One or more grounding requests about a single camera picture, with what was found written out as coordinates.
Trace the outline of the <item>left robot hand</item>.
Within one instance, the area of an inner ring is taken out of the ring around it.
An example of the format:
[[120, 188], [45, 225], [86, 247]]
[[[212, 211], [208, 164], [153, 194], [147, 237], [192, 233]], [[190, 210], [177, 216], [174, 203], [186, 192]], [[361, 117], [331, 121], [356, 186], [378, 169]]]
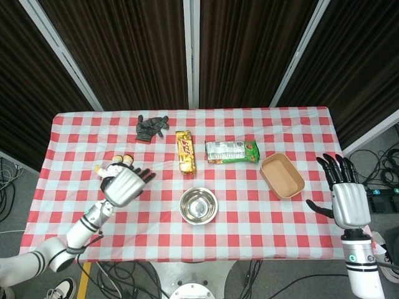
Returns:
[[149, 169], [123, 167], [116, 176], [103, 179], [100, 189], [111, 205], [125, 207], [143, 192], [155, 175]]

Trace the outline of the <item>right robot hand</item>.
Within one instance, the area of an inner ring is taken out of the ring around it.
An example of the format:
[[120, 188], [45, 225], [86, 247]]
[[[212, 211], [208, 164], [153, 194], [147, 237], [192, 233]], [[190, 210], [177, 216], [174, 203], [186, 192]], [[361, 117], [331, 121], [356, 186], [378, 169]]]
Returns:
[[322, 166], [332, 196], [330, 209], [306, 200], [307, 205], [316, 213], [333, 219], [344, 230], [362, 229], [371, 223], [367, 192], [359, 183], [358, 172], [354, 164], [346, 157], [324, 153], [317, 162]]

